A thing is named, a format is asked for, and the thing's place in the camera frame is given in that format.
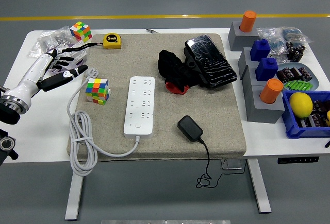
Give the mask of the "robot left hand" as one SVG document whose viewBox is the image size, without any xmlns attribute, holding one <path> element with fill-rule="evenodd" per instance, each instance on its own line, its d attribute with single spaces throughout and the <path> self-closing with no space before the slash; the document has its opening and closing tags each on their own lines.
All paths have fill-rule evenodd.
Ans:
<svg viewBox="0 0 330 224">
<path fill-rule="evenodd" d="M 52 49 L 41 55 L 23 76 L 18 86 L 10 90 L 9 95 L 19 99 L 31 99 L 40 89 L 47 92 L 65 85 L 88 69 L 87 65 L 81 65 L 40 81 L 57 55 L 57 49 Z"/>
</svg>

